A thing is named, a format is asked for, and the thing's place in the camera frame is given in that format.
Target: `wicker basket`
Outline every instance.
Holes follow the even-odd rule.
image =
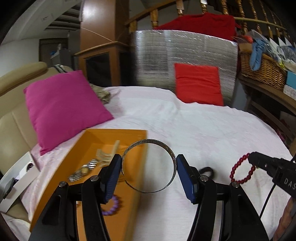
[[[239,53],[241,56],[242,75],[283,91],[287,71],[266,54],[262,55],[260,69],[252,71],[250,68],[251,53],[252,52]]]

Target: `blue box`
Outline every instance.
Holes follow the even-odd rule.
[[[296,74],[288,70],[286,85],[296,89]]]

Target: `purple beaded bracelet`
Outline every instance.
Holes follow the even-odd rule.
[[[113,195],[112,200],[114,202],[112,208],[109,211],[102,210],[102,213],[103,213],[104,216],[111,216],[118,209],[118,199],[117,199],[117,197]]]

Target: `red cloth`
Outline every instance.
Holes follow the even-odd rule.
[[[235,27],[233,16],[206,12],[200,15],[184,15],[154,29],[188,31],[233,41]]]
[[[223,106],[218,67],[175,64],[176,95],[184,103]]]

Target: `red sweater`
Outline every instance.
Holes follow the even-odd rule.
[[[154,29],[182,30],[233,41],[235,26],[235,20],[231,15],[206,12],[200,15],[184,15]]]

